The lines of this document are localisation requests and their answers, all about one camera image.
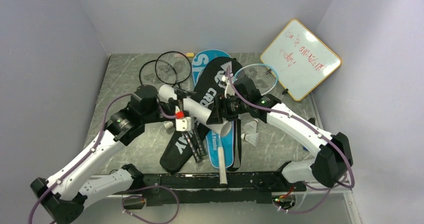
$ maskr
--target red cap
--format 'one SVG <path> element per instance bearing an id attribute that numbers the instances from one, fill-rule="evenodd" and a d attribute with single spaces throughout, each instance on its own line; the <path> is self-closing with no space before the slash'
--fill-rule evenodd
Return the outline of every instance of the red cap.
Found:
<path id="1" fill-rule="evenodd" d="M 184 117 L 184 112 L 179 111 L 179 112 L 175 113 L 175 116 L 176 116 L 177 119 L 181 119 L 181 118 Z"/>

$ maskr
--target shuttlecock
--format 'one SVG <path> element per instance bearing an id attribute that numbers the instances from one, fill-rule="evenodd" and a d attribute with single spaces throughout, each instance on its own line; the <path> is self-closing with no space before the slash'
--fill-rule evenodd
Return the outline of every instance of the shuttlecock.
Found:
<path id="1" fill-rule="evenodd" d="M 253 133 L 253 134 L 241 134 L 241 139 L 247 141 L 248 143 L 252 144 L 254 147 L 258 144 L 259 140 L 259 134 Z"/>
<path id="2" fill-rule="evenodd" d="M 243 130 L 246 134 L 256 133 L 257 128 L 258 128 L 258 119 L 254 119 L 253 121 L 243 125 Z"/>
<path id="3" fill-rule="evenodd" d="M 226 63 L 222 64 L 222 65 L 221 65 L 221 68 L 222 68 L 224 71 L 227 71 L 227 68 L 228 68 L 228 66 L 230 66 L 230 65 L 231 65 L 231 61 L 229 61 L 229 62 L 226 62 Z"/>

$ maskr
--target black motor joint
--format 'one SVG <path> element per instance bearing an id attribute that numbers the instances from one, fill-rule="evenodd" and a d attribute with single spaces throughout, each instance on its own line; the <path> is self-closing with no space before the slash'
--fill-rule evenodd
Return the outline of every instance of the black motor joint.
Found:
<path id="1" fill-rule="evenodd" d="M 105 129 L 114 135 L 115 142 L 127 146 L 144 133 L 145 124 L 166 120 L 158 105 L 158 90 L 151 85 L 141 85 L 131 94 L 126 107 L 106 122 Z"/>
<path id="2" fill-rule="evenodd" d="M 253 81 L 247 76 L 234 82 L 234 87 L 238 93 L 248 102 L 256 106 L 271 108 L 281 101 L 271 94 L 261 95 Z M 209 124 L 221 124 L 223 120 L 235 121 L 240 114 L 249 113 L 253 118 L 259 118 L 266 122 L 266 111 L 251 107 L 238 96 L 215 96 L 211 114 L 206 121 Z"/>

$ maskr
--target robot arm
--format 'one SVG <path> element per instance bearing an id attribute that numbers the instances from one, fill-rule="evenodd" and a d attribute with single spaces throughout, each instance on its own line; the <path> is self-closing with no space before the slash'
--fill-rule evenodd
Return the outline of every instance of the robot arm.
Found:
<path id="1" fill-rule="evenodd" d="M 288 115 L 269 112 L 266 115 L 266 122 L 289 134 L 314 157 L 309 160 L 287 163 L 281 172 L 284 178 L 290 183 L 317 180 L 322 185 L 332 188 L 347 171 L 347 167 L 340 155 L 325 139 L 336 144 L 349 160 L 349 164 L 352 165 L 348 138 L 341 132 L 334 135 L 309 123 L 315 129 L 311 130 L 299 121 L 302 120 L 307 123 L 306 120 L 295 114 L 283 103 L 276 104 L 273 109 L 286 112 Z"/>
<path id="2" fill-rule="evenodd" d="M 51 187 L 56 180 L 63 175 L 63 173 L 66 173 L 69 169 L 75 166 L 75 164 L 80 161 L 86 153 L 90 152 L 98 137 L 99 135 L 97 135 L 95 139 L 63 169 L 51 175 L 47 179 L 47 187 Z M 95 151 L 64 180 L 62 180 L 62 182 L 52 190 L 52 193 L 60 194 L 61 200 L 71 201 L 80 191 L 83 184 L 95 173 L 98 167 L 125 147 L 122 142 L 114 141 L 114 138 L 114 135 L 110 131 L 106 130 L 100 144 L 95 148 Z"/>
<path id="3" fill-rule="evenodd" d="M 234 90 L 229 90 L 233 87 L 229 84 L 228 78 L 225 78 L 224 81 L 227 82 L 226 89 L 228 91 L 226 93 L 234 93 Z M 233 121 L 240 114 L 249 113 L 252 117 L 289 134 L 314 157 L 299 162 L 289 161 L 282 166 L 281 173 L 289 183 L 316 180 L 329 188 L 337 183 L 348 168 L 340 154 L 328 143 L 328 140 L 343 152 L 350 166 L 353 164 L 349 140 L 343 133 L 339 132 L 334 135 L 322 130 L 294 113 L 275 96 L 271 94 L 262 96 L 248 77 L 238 79 L 233 85 L 237 92 L 249 103 L 267 110 L 252 107 L 235 95 L 216 96 L 207 123 L 221 123 L 224 119 Z M 270 109 L 286 114 L 268 111 Z"/>
<path id="4" fill-rule="evenodd" d="M 174 96 L 174 89 L 167 86 L 170 97 Z M 40 198 L 49 188 L 56 185 L 41 201 L 42 206 L 57 224 L 73 222 L 85 208 L 109 195 L 144 187 L 144 175 L 132 164 L 124 165 L 117 172 L 100 179 L 89 180 L 96 169 L 109 160 L 114 154 L 128 146 L 136 137 L 145 131 L 145 124 L 163 122 L 167 120 L 161 114 L 162 107 L 158 103 L 158 91 L 153 86 L 141 86 L 131 94 L 127 106 L 113 114 L 105 124 L 105 130 L 98 140 L 96 138 L 70 163 L 47 179 L 37 178 L 30 187 Z M 207 125 L 204 115 L 205 109 L 195 101 L 183 103 L 181 108 L 190 111 L 201 123 L 218 133 L 229 132 L 231 124 L 228 122 Z M 68 171 L 68 176 L 61 179 Z"/>

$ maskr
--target white cylinder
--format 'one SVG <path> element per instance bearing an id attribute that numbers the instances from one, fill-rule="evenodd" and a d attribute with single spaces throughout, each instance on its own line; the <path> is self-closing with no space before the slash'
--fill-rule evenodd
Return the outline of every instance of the white cylinder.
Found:
<path id="1" fill-rule="evenodd" d="M 169 85 L 163 85 L 159 89 L 159 97 L 168 100 L 169 98 L 177 99 L 177 95 L 174 93 L 174 88 Z M 211 115 L 211 110 L 202 106 L 200 103 L 197 103 L 191 98 L 183 99 L 184 110 L 190 113 L 191 117 L 195 117 L 199 120 L 199 122 L 205 125 L 207 128 L 212 131 L 218 133 L 221 137 L 225 137 L 228 135 L 231 129 L 231 122 L 224 120 L 221 124 L 211 124 L 207 125 L 206 121 Z"/>
<path id="2" fill-rule="evenodd" d="M 311 166 L 315 163 L 315 159 L 292 161 L 282 170 L 282 176 L 289 183 L 301 181 L 316 181 L 312 174 Z"/>
<path id="3" fill-rule="evenodd" d="M 172 121 L 165 121 L 163 123 L 163 127 L 165 127 L 166 130 L 169 130 L 171 128 L 174 128 L 174 123 Z"/>

